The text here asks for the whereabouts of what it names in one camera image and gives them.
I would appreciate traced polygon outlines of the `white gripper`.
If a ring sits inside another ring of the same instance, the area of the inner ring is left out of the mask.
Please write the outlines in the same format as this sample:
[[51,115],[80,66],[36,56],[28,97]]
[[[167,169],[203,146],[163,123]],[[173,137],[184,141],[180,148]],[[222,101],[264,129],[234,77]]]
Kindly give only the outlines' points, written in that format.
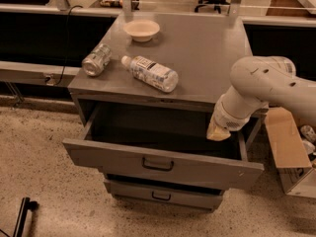
[[214,107],[213,118],[210,119],[206,138],[212,141],[222,141],[230,137],[230,131],[240,130],[250,119],[250,116],[236,118],[224,109],[224,95],[221,95]]

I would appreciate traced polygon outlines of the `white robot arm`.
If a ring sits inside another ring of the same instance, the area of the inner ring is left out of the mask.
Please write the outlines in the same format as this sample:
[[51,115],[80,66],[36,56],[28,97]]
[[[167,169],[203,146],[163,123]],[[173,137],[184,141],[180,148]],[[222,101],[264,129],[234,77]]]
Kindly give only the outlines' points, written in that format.
[[230,82],[215,104],[206,132],[209,140],[227,139],[267,104],[316,122],[316,82],[298,77],[295,65],[286,57],[245,56],[233,64]]

